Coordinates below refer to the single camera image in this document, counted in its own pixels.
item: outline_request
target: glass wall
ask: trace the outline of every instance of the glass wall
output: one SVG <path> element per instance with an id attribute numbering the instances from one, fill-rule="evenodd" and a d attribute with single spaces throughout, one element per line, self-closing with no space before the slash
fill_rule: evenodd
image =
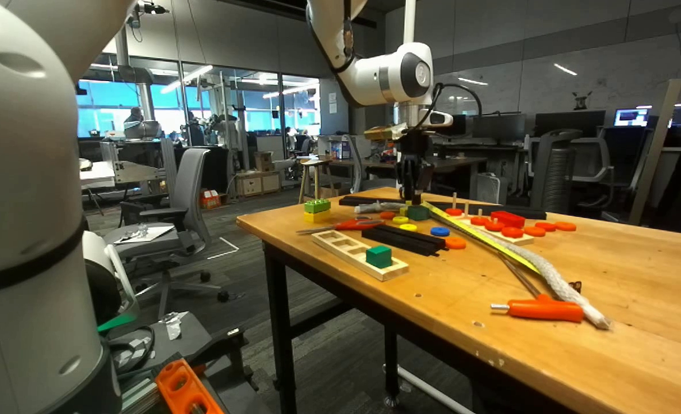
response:
<path id="1" fill-rule="evenodd" d="M 681 79 L 681 3 L 673 0 L 553 0 L 472 3 L 437 0 L 417 24 L 430 44 L 435 79 L 460 82 L 483 101 L 483 113 L 645 109 L 657 117 L 669 79 Z M 390 17 L 398 44 L 402 12 Z M 441 111 L 476 113 L 469 95 L 447 93 Z M 675 114 L 681 125 L 681 95 Z"/>
<path id="2" fill-rule="evenodd" d="M 125 123 L 132 109 L 146 111 L 146 101 L 150 101 L 162 133 L 173 139 L 186 135 L 189 117 L 194 117 L 207 135 L 222 135 L 222 120 L 240 123 L 240 111 L 245 111 L 246 131 L 255 133 L 279 133 L 283 127 L 301 133 L 317 133 L 319 128 L 317 79 L 194 63 L 181 64 L 181 93 L 178 63 L 132 58 L 132 66 L 146 70 L 140 75 L 150 79 L 150 96 L 143 96 L 138 79 L 130 79 L 115 70 L 114 56 L 102 56 L 88 75 L 80 79 L 80 139 L 125 135 Z"/>

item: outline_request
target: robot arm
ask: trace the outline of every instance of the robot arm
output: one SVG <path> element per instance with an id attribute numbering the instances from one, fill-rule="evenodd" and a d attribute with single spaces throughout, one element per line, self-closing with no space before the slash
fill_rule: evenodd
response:
<path id="1" fill-rule="evenodd" d="M 367 0 L 308 0 L 308 20 L 325 51 L 345 96 L 356 105 L 406 104 L 407 131 L 398 141 L 401 198 L 418 202 L 418 172 L 430 150 L 429 135 L 418 128 L 418 105 L 433 104 L 433 52 L 425 44 L 402 44 L 391 56 L 356 58 L 352 19 Z"/>
<path id="2" fill-rule="evenodd" d="M 119 410 L 80 247 L 73 81 L 130 4 L 0 4 L 0 411 Z"/>
<path id="3" fill-rule="evenodd" d="M 430 104 L 433 52 L 425 44 L 402 44 L 391 56 L 356 58 L 351 32 L 367 0 L 308 0 L 314 34 L 356 105 Z"/>

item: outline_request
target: wooden tabletop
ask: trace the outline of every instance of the wooden tabletop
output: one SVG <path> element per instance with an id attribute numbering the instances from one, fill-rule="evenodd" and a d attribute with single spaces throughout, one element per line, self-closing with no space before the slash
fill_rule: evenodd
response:
<path id="1" fill-rule="evenodd" d="M 362 195 L 391 198 L 393 190 Z M 336 219 L 352 217 L 351 208 L 334 205 L 331 212 Z M 563 279 L 582 280 L 582 295 L 612 319 L 612 332 L 586 321 L 492 316 L 490 303 L 528 300 L 528 290 L 501 261 L 472 241 L 439 257 L 393 249 L 409 272 L 382 284 L 299 235 L 314 228 L 299 205 L 240 217 L 240 223 L 578 411 L 681 411 L 681 235 L 559 215 L 550 219 L 569 219 L 578 231 L 528 247 Z"/>

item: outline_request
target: floor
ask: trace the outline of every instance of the floor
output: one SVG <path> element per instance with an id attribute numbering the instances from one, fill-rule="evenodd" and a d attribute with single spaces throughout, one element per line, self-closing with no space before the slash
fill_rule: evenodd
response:
<path id="1" fill-rule="evenodd" d="M 253 371 L 259 392 L 241 411 L 275 414 L 279 411 L 279 393 L 275 392 L 275 351 L 271 325 L 267 307 L 267 284 L 260 239 L 238 226 L 240 215 L 283 208 L 298 202 L 298 190 L 285 188 L 271 195 L 236 198 L 214 212 L 206 212 L 206 223 L 214 236 L 203 257 L 227 252 L 236 243 L 240 251 L 216 261 L 201 261 L 196 266 L 212 272 L 212 284 L 231 293 L 231 302 L 216 297 L 176 297 L 176 311 L 191 311 L 212 332 L 245 328 L 249 346 L 245 347 L 246 365 Z M 119 209 L 107 202 L 102 212 L 88 209 L 93 231 L 115 228 Z M 330 300 L 325 290 L 291 272 L 293 316 Z M 157 303 L 143 311 L 157 318 Z M 472 392 L 466 376 L 429 357 L 418 347 L 401 341 L 401 365 L 435 384 L 454 401 L 472 405 Z M 385 405 L 382 372 L 382 327 L 359 311 L 351 311 L 295 341 L 298 405 L 299 411 L 325 414 L 377 414 L 377 411 L 451 411 L 430 396 L 402 384 L 402 396 L 391 410 Z"/>

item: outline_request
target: workbench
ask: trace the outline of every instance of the workbench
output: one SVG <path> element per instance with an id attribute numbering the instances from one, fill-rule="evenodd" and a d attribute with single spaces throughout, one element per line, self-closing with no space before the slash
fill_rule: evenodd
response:
<path id="1" fill-rule="evenodd" d="M 391 198 L 393 190 L 362 195 Z M 348 219 L 352 209 L 334 205 L 334 217 Z M 609 318 L 612 332 L 586 321 L 492 316 L 490 303 L 525 300 L 528 290 L 474 241 L 439 257 L 393 249 L 409 270 L 377 280 L 298 232 L 314 228 L 301 205 L 240 217 L 265 247 L 283 411 L 298 411 L 293 338 L 348 307 L 385 325 L 390 365 L 397 365 L 401 334 L 460 369 L 479 384 L 474 396 L 485 401 L 508 401 L 523 411 L 681 411 L 681 235 L 559 215 L 550 219 L 569 219 L 578 231 L 528 247 L 563 279 L 582 280 L 585 297 Z M 291 319 L 285 266 L 341 302 L 306 319 Z M 397 376 L 386 376 L 386 393 L 398 393 Z"/>

